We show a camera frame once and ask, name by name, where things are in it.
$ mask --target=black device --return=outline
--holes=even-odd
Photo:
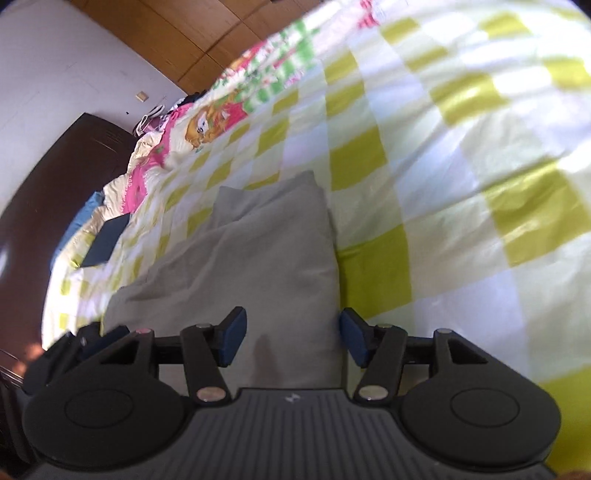
[[[220,325],[155,338],[96,325],[62,337],[29,368],[25,435],[39,461],[28,480],[545,480],[557,436],[554,400],[465,338],[432,338],[339,319],[355,362],[344,390],[240,390],[219,367],[246,334],[237,307]],[[183,364],[189,396],[158,380]],[[429,379],[398,395],[404,365]]]

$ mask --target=dark blue notebook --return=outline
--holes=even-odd
[[[126,213],[104,223],[103,228],[100,229],[95,241],[92,242],[88,253],[84,257],[81,267],[93,267],[109,261],[117,240],[129,223],[129,217],[130,214]]]

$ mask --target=gray cloth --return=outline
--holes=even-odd
[[[235,306],[246,308],[248,331],[222,369],[233,393],[340,386],[339,274],[311,172],[251,192],[221,187],[206,223],[120,289],[104,324],[178,335],[220,323]],[[160,379],[186,392],[182,367],[163,365]]]

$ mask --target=folded gray garment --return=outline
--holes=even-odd
[[[246,308],[248,330],[222,369],[233,393],[340,385],[339,274],[312,172],[251,192],[221,187],[211,217],[120,289],[104,324],[178,335],[196,323],[220,323],[235,306]],[[186,393],[181,366],[161,366],[160,380]]]

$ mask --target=yellow and white checkered fabric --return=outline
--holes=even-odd
[[[342,305],[452,328],[542,383],[563,411],[551,465],[591,468],[591,23],[566,1],[409,3],[186,155],[106,266],[63,277],[44,340],[100,318],[220,185],[313,170]]]

